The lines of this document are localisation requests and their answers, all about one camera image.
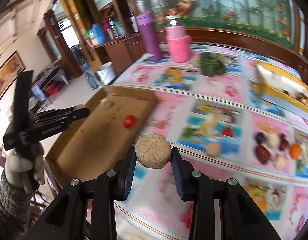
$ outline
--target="white bucket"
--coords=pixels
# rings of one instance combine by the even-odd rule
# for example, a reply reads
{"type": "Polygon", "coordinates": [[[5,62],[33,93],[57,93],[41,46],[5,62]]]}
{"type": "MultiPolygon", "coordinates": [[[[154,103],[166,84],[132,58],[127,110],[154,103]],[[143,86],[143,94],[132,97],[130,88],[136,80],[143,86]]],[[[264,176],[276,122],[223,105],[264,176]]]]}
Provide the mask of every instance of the white bucket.
{"type": "Polygon", "coordinates": [[[105,63],[100,66],[99,70],[96,72],[105,85],[110,83],[116,77],[116,73],[112,68],[112,64],[113,62],[105,63]]]}

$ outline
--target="silver bolt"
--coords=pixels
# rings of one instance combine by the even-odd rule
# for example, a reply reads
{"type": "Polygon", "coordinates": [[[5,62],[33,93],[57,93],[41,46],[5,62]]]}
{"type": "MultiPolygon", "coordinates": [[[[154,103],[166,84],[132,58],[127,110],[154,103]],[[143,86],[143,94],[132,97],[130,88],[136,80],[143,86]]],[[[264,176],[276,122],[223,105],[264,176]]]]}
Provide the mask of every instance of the silver bolt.
{"type": "Polygon", "coordinates": [[[192,172],[192,175],[193,175],[194,177],[200,177],[200,176],[202,175],[202,173],[200,173],[199,171],[193,171],[193,172],[192,172]]]}
{"type": "Polygon", "coordinates": [[[71,180],[71,185],[76,186],[79,183],[79,179],[72,179],[71,180]]]}
{"type": "Polygon", "coordinates": [[[237,184],[236,179],[229,179],[229,184],[232,186],[236,185],[237,184]]]}
{"type": "Polygon", "coordinates": [[[116,174],[116,172],[113,171],[113,170],[110,170],[110,171],[108,171],[108,172],[106,173],[106,175],[109,176],[109,177],[113,177],[113,176],[115,176],[115,174],[116,174]]]}

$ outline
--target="gloved hand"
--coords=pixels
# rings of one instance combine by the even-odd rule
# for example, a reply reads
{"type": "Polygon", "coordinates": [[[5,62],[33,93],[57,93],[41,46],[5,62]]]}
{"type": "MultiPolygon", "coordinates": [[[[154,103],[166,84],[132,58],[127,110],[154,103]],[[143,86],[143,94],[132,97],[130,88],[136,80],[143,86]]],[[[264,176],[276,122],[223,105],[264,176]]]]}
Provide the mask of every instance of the gloved hand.
{"type": "MultiPolygon", "coordinates": [[[[44,170],[43,170],[43,154],[44,150],[40,143],[31,145],[31,150],[38,153],[34,161],[34,179],[40,184],[45,184],[44,170]]],[[[27,194],[32,194],[33,190],[28,179],[26,171],[33,168],[33,162],[22,158],[15,149],[11,151],[5,163],[5,176],[7,181],[19,188],[24,189],[27,194]]]]}

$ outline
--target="framed painting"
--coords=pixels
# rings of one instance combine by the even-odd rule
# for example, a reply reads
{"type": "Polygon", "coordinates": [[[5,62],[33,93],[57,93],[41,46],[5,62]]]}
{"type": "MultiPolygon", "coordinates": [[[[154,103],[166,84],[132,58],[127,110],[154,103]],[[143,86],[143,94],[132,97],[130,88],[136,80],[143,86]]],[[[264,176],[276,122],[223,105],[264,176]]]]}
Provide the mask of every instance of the framed painting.
{"type": "Polygon", "coordinates": [[[14,52],[0,67],[0,100],[15,81],[17,74],[22,72],[25,66],[18,55],[14,52]]]}

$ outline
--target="cardboard box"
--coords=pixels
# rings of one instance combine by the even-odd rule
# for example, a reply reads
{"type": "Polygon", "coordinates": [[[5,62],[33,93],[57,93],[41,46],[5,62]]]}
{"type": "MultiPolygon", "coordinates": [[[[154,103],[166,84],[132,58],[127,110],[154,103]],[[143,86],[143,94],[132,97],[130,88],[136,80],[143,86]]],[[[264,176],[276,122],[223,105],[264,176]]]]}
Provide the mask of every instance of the cardboard box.
{"type": "Polygon", "coordinates": [[[263,92],[262,96],[263,99],[308,120],[308,107],[303,103],[301,103],[300,101],[296,100],[295,98],[291,97],[290,95],[286,95],[283,92],[271,87],[268,84],[266,77],[262,74],[260,68],[263,68],[271,72],[276,72],[281,76],[290,79],[291,81],[302,86],[305,90],[307,90],[307,92],[308,92],[308,86],[295,76],[291,75],[290,73],[279,67],[276,67],[274,65],[265,62],[258,62],[257,64],[257,71],[263,92]]]}
{"type": "Polygon", "coordinates": [[[91,114],[70,125],[54,143],[46,162],[63,188],[74,178],[96,179],[125,158],[128,147],[144,126],[157,99],[153,90],[104,86],[86,103],[91,114]],[[100,106],[103,98],[113,102],[110,109],[100,106]],[[136,117],[131,129],[123,126],[126,115],[136,117]]]}

